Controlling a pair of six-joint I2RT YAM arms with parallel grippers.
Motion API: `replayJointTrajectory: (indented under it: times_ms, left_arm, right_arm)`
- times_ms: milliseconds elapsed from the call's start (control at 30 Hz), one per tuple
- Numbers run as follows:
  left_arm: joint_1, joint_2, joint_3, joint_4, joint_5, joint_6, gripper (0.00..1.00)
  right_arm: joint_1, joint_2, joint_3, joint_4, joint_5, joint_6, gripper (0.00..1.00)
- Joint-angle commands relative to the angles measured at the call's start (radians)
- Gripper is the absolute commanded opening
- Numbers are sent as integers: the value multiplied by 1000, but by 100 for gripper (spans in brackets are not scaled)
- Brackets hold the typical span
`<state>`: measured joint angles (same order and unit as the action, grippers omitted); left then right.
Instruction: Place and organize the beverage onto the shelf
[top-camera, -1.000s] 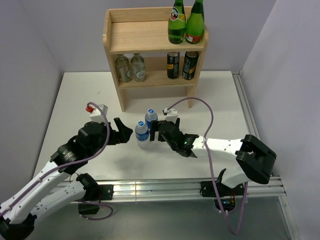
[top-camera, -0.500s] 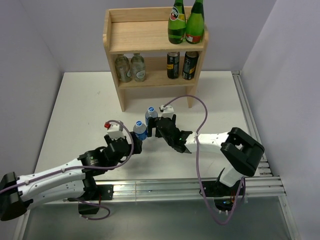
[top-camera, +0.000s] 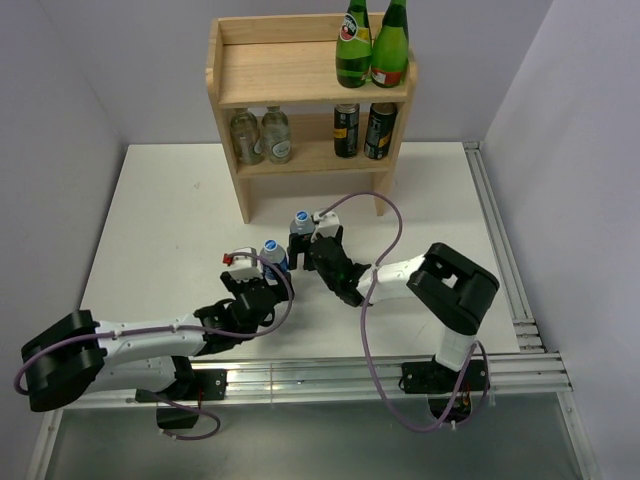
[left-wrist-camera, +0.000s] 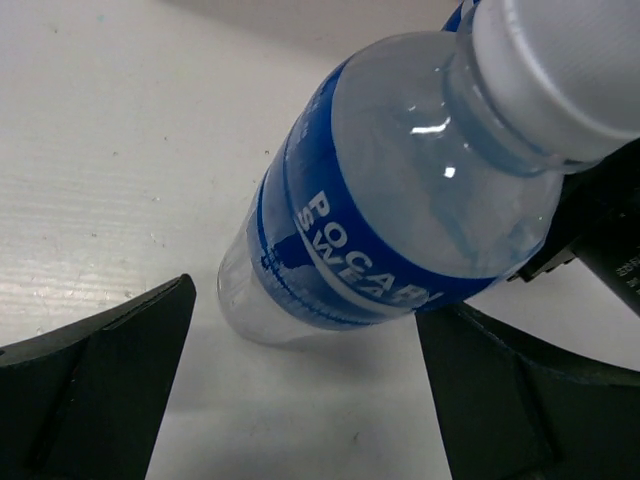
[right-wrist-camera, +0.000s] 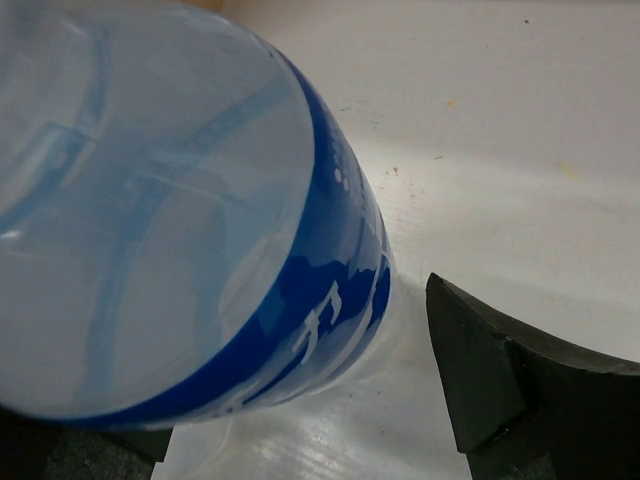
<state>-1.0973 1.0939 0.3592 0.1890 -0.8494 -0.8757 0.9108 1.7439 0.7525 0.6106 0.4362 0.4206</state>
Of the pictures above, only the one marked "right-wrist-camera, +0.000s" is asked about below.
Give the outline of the water bottle blue label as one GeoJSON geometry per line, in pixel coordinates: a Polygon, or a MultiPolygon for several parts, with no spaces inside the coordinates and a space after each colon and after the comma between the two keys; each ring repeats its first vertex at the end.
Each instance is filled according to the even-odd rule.
{"type": "Polygon", "coordinates": [[[175,1],[1,5],[1,404],[160,430],[374,371],[393,255],[327,105],[175,1]]]}

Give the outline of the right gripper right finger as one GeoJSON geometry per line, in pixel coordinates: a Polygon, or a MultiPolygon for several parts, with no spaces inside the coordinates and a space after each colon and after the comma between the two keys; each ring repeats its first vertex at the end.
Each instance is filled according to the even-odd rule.
{"type": "Polygon", "coordinates": [[[437,274],[426,311],[472,478],[638,478],[638,363],[555,337],[437,274]]]}

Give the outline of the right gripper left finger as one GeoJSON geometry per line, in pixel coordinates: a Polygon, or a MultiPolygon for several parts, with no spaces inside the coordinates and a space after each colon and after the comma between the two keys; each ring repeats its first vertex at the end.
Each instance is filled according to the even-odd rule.
{"type": "Polygon", "coordinates": [[[171,430],[96,432],[1,410],[3,479],[149,479],[171,430]]]}

